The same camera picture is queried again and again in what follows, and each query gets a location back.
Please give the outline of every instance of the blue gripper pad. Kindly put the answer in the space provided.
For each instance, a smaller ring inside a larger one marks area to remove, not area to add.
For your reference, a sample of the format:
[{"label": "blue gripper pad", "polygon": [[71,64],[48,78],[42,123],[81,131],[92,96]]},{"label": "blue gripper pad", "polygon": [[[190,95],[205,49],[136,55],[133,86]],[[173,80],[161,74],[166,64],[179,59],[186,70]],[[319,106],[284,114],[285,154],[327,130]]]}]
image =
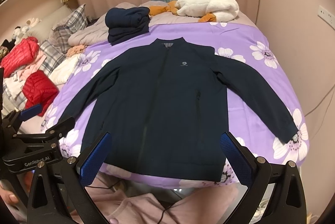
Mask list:
[{"label": "blue gripper pad", "polygon": [[42,105],[41,104],[34,105],[26,110],[21,111],[20,120],[22,122],[27,121],[30,118],[33,118],[34,116],[38,115],[40,112],[42,112]]},{"label": "blue gripper pad", "polygon": [[80,168],[80,184],[85,187],[92,184],[98,171],[111,150],[112,135],[105,133]]},{"label": "blue gripper pad", "polygon": [[250,187],[253,182],[252,169],[227,133],[221,135],[220,146],[240,183]]}]

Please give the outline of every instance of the fingernail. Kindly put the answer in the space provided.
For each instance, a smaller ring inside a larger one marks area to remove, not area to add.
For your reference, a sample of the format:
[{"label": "fingernail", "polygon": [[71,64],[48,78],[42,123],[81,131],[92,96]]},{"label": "fingernail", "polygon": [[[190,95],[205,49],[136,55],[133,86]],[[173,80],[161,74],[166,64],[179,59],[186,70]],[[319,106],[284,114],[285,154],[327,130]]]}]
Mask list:
[{"label": "fingernail", "polygon": [[9,198],[14,203],[18,203],[19,202],[19,200],[17,199],[17,197],[15,195],[10,195]]}]

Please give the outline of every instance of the electrical outlet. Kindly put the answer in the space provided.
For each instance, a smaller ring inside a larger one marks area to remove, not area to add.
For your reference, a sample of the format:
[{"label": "electrical outlet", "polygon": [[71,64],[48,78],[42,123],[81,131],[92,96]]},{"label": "electrical outlet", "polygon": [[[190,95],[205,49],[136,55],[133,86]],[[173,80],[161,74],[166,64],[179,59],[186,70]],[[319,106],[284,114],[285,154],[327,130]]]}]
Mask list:
[{"label": "electrical outlet", "polygon": [[318,16],[325,20],[333,29],[335,29],[335,16],[332,15],[321,5],[319,6]]}]

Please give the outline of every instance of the jacket sleeve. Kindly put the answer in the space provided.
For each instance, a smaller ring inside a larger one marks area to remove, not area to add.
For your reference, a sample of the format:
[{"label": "jacket sleeve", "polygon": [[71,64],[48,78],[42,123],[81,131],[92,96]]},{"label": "jacket sleeve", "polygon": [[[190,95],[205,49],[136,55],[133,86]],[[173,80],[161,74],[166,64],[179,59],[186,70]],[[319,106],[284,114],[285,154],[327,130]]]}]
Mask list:
[{"label": "jacket sleeve", "polygon": [[288,143],[298,129],[285,104],[261,74],[243,62],[214,57],[216,68],[212,70],[219,80],[239,95],[279,140]]},{"label": "jacket sleeve", "polygon": [[129,50],[109,61],[71,100],[59,121],[72,116],[77,119],[85,107],[100,94],[111,88],[117,78],[120,67],[128,60]]}]

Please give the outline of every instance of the white flower print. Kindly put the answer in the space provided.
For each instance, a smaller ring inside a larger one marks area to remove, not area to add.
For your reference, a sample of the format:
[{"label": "white flower print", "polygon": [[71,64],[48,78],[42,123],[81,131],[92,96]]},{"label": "white flower print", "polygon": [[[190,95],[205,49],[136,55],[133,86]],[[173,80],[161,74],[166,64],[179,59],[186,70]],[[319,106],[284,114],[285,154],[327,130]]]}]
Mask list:
[{"label": "white flower print", "polygon": [[83,70],[83,72],[88,71],[91,68],[92,64],[97,61],[100,52],[101,51],[92,50],[90,53],[88,53],[87,56],[83,53],[80,54],[80,61],[77,65],[76,70],[74,71],[74,75],[77,75],[81,70]]},{"label": "white flower print", "polygon": [[223,47],[220,47],[217,52],[218,53],[215,52],[215,55],[219,55],[219,56],[226,57],[226,58],[231,58],[231,59],[243,62],[243,63],[246,62],[246,59],[244,59],[242,55],[233,55],[234,51],[232,51],[232,49],[224,49]]},{"label": "white flower print", "polygon": [[235,137],[235,139],[240,143],[241,146],[245,147],[246,143],[241,137]]},{"label": "white flower print", "polygon": [[78,139],[79,130],[70,130],[66,137],[59,140],[59,147],[62,155],[66,158],[75,156],[78,157],[80,154],[81,145],[75,145],[71,147],[74,142]]},{"label": "white flower print", "polygon": [[299,109],[294,110],[293,121],[298,128],[298,133],[294,135],[287,144],[283,144],[277,137],[273,142],[273,157],[275,159],[284,157],[289,151],[282,164],[286,164],[287,161],[296,162],[298,158],[299,161],[302,161],[307,155],[308,148],[305,141],[308,140],[308,132],[305,123],[300,125],[302,122],[302,115]]},{"label": "white flower print", "polygon": [[103,61],[103,63],[101,64],[101,68],[98,68],[97,70],[95,70],[91,76],[91,79],[98,74],[98,72],[106,65],[106,63],[108,63],[109,61],[111,61],[112,59],[106,59]]},{"label": "white flower print", "polygon": [[274,69],[277,68],[278,61],[271,50],[266,47],[262,42],[257,42],[257,46],[250,46],[251,50],[254,50],[252,55],[257,61],[260,61],[265,58],[264,63],[268,67],[272,67]]},{"label": "white flower print", "polygon": [[[212,26],[216,26],[217,24],[218,24],[218,22],[209,22]],[[220,25],[222,26],[222,27],[225,27],[225,26],[227,26],[227,23],[226,22],[220,22]]]},{"label": "white flower print", "polygon": [[51,106],[50,110],[46,114],[45,119],[42,122],[42,125],[41,125],[42,131],[46,131],[47,129],[51,128],[54,125],[56,116],[53,116],[53,115],[55,115],[56,111],[57,111],[57,106],[55,108],[52,108]]},{"label": "white flower print", "polygon": [[238,182],[236,179],[237,178],[234,171],[232,170],[232,166],[229,164],[228,159],[226,159],[221,175],[220,185],[228,185],[232,182]]}]

